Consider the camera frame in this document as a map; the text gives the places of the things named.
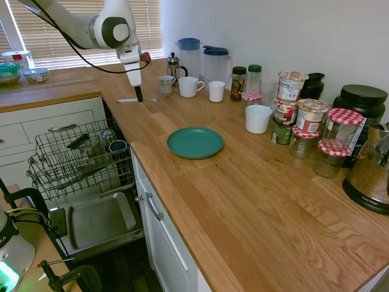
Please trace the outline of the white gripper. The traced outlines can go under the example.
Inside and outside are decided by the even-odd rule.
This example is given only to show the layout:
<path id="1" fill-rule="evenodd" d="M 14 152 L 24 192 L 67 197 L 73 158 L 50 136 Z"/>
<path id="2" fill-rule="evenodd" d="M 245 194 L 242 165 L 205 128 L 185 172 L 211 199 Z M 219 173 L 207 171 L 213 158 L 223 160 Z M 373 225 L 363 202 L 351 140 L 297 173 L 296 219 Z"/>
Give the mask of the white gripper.
<path id="1" fill-rule="evenodd" d="M 135 87 L 136 97 L 138 102 L 143 102 L 143 94 L 141 90 L 141 73 L 140 73 L 140 54 L 138 50 L 125 52 L 118 50 L 118 57 L 124 65 L 127 77 L 132 87 Z"/>

